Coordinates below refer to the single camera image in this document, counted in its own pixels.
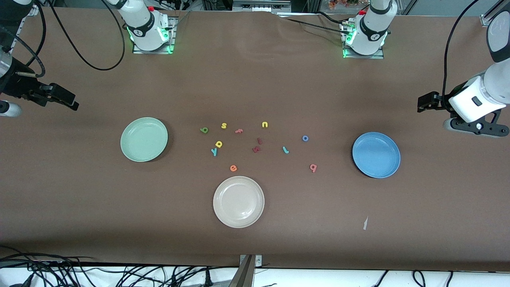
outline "white plate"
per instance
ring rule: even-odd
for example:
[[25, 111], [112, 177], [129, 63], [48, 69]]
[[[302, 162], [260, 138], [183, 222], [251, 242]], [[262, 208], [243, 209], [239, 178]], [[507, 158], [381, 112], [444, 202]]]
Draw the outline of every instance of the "white plate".
[[251, 178], [234, 176], [225, 179], [214, 193], [214, 213], [233, 228], [244, 228], [259, 219], [264, 210], [264, 193]]

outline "white floor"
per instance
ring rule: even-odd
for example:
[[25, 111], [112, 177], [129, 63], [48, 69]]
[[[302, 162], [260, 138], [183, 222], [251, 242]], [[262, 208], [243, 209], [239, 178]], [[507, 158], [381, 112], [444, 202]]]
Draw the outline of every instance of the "white floor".
[[[107, 267], [110, 271], [123, 271], [124, 267]], [[144, 274], [153, 267], [137, 272]], [[236, 272], [236, 268], [225, 268], [211, 270], [213, 282], [230, 281]], [[147, 276], [158, 280], [169, 278], [173, 267], [165, 267], [164, 273], [161, 269], [150, 273]], [[335, 286], [335, 287], [372, 287], [379, 280], [383, 271], [367, 270], [303, 270], [303, 269], [257, 269], [255, 272], [253, 287], [264, 287], [275, 284], [276, 287], [297, 287], [297, 286]], [[23, 283], [31, 274], [26, 268], [4, 268], [0, 269], [0, 287], [9, 287], [17, 283]], [[82, 273], [77, 273], [82, 287], [91, 286]], [[121, 278], [120, 273], [110, 274], [100, 270], [87, 272], [89, 278], [96, 287], [115, 286]], [[427, 287], [444, 287], [448, 279], [448, 272], [423, 272]], [[187, 280], [183, 286], [197, 286], [204, 283], [205, 274], [201, 272]], [[122, 286], [128, 286], [136, 281], [132, 276]], [[141, 281], [136, 287], [152, 287], [150, 281]], [[411, 271], [390, 271], [384, 278], [380, 287], [411, 286], [418, 287], [413, 281]], [[450, 287], [503, 287], [510, 286], [509, 273], [485, 273], [485, 272], [455, 272]], [[34, 277], [31, 287], [44, 287], [42, 279]]]

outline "brown paper tablecloth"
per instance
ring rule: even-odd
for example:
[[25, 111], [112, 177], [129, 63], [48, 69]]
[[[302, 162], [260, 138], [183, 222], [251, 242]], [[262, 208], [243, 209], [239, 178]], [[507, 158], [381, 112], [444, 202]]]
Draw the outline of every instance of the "brown paper tablecloth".
[[[120, 36], [107, 10], [58, 12], [86, 59], [115, 63]], [[342, 58], [334, 32], [270, 13], [193, 12], [173, 55], [128, 51], [102, 72], [46, 14], [41, 81], [74, 92], [80, 108], [2, 96], [23, 115], [0, 117], [1, 243], [109, 262], [236, 265], [239, 254], [257, 253], [272, 267], [510, 269], [509, 138], [448, 132], [447, 112], [416, 112], [417, 97], [441, 89], [454, 18], [396, 17], [385, 59], [360, 60]], [[21, 34], [34, 48], [40, 25], [29, 18]], [[477, 18], [461, 21], [448, 90], [492, 63], [485, 32]], [[19, 44], [15, 56], [29, 58]], [[144, 116], [160, 119], [170, 140], [156, 160], [136, 163], [119, 140]], [[508, 110], [500, 121], [510, 124]], [[400, 149], [387, 179], [352, 161], [353, 142], [369, 131]], [[266, 199], [244, 229], [226, 227], [212, 208], [233, 175], [253, 178]]]

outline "metal frame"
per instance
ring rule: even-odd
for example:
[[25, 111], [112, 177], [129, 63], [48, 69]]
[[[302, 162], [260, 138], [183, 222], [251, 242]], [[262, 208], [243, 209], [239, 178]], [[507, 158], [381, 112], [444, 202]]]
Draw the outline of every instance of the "metal frame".
[[402, 12], [401, 15], [409, 15], [409, 13], [414, 8], [416, 3], [418, 3], [418, 0], [411, 0], [411, 1], [409, 1], [409, 4], [407, 5], [407, 7], [405, 8], [405, 10]]
[[482, 14], [480, 16], [482, 26], [487, 27], [494, 16], [496, 16], [496, 14], [498, 14], [498, 12], [501, 11], [501, 9], [503, 9], [503, 7], [505, 7], [508, 3], [510, 3], [510, 0], [499, 0], [496, 4], [494, 4], [494, 6], [485, 12], [485, 14]]
[[232, 278], [228, 287], [252, 287], [253, 276], [255, 275], [255, 265], [257, 264], [257, 255], [241, 255], [241, 265]]

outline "metal mounting plate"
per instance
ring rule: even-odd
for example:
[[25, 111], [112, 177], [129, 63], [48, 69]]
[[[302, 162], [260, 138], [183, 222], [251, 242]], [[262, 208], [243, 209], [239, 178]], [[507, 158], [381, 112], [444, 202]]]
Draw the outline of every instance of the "metal mounting plate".
[[[243, 262], [243, 259], [246, 257], [246, 255], [241, 255], [239, 257], [239, 265]], [[256, 254], [255, 255], [255, 267], [262, 266], [262, 254]]]

